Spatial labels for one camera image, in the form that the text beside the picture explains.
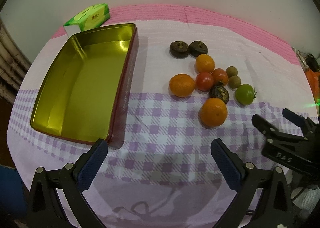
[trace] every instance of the tomato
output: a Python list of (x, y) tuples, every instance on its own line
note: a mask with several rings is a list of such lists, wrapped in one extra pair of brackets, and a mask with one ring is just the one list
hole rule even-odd
[(214, 66), (214, 60), (209, 55), (201, 54), (196, 58), (196, 68), (200, 73), (212, 73), (214, 71)]
[(213, 84), (216, 85), (222, 85), (225, 86), (228, 83), (228, 75), (225, 72), (225, 70), (221, 68), (217, 68), (212, 72), (213, 76)]
[(200, 91), (208, 91), (213, 86), (213, 77), (210, 73), (203, 72), (197, 75), (196, 86)]
[(235, 97), (237, 101), (242, 105), (249, 105), (256, 98), (256, 94), (251, 85), (240, 85), (235, 91)]

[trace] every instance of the green tissue box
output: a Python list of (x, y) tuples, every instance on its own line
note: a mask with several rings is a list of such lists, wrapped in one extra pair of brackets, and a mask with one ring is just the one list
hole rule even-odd
[(84, 9), (68, 20), (63, 27), (66, 30), (68, 37), (71, 37), (81, 31), (99, 27), (109, 18), (110, 12), (108, 4), (101, 3)]

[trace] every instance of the blue gripper pad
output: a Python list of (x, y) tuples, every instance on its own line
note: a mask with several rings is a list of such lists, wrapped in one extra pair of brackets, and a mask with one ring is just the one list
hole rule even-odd
[(75, 163), (78, 166), (74, 170), (79, 191), (89, 189), (107, 154), (107, 141), (98, 139), (88, 152), (80, 156)]
[(300, 115), (295, 114), (293, 111), (285, 108), (282, 110), (282, 116), (285, 117), (287, 120), (291, 121), (294, 125), (298, 127), (305, 126), (305, 118)]
[(229, 151), (221, 139), (215, 139), (212, 141), (211, 155), (214, 161), (217, 163), (218, 168), (225, 178), (229, 188), (239, 192), (241, 189), (241, 180), (244, 178), (244, 176), (243, 173), (238, 170), (239, 166), (237, 168), (232, 162), (230, 158), (231, 154), (233, 153)]

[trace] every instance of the orange tomato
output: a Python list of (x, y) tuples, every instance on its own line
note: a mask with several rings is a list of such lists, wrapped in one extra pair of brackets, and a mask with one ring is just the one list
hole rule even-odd
[(215, 67), (214, 60), (211, 56), (201, 54), (196, 58), (196, 68), (200, 73), (212, 73)]
[(213, 76), (213, 85), (222, 85), (225, 86), (228, 83), (228, 75), (225, 70), (217, 68), (212, 72)]
[(226, 104), (219, 98), (209, 98), (204, 102), (199, 117), (208, 127), (217, 127), (224, 123), (228, 116)]
[(200, 91), (209, 91), (213, 86), (213, 76), (207, 72), (198, 74), (196, 77), (196, 86)]
[(169, 88), (178, 97), (190, 96), (195, 89), (195, 81), (186, 74), (178, 74), (170, 79)]

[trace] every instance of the table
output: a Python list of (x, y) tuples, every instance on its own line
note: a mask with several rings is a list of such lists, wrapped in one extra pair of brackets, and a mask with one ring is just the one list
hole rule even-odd
[[(252, 126), (258, 113), (279, 129), (301, 134), (281, 115), (289, 108), (317, 122), (313, 96), (290, 45), (243, 21), (186, 6), (137, 5), (110, 9), (104, 25), (134, 22), (140, 47), (133, 73), (125, 143), (110, 151), (84, 196), (108, 227), (212, 227), (235, 192), (223, 179), (209, 151), (219, 137), (240, 158), (270, 169), (261, 156), (264, 137)], [(60, 28), (27, 73), (10, 118), (7, 142), (17, 170), (30, 189), (37, 167), (62, 168), (89, 149), (41, 134), (30, 127), (36, 95), (53, 59), (67, 40)], [(168, 82), (178, 73), (196, 76), (194, 58), (175, 59), (176, 40), (204, 41), (217, 68), (238, 68), (242, 83), (255, 87), (257, 98), (239, 107), (230, 91), (228, 118), (204, 129), (197, 112), (206, 95), (170, 96)], [(62, 193), (61, 202), (78, 225)]]

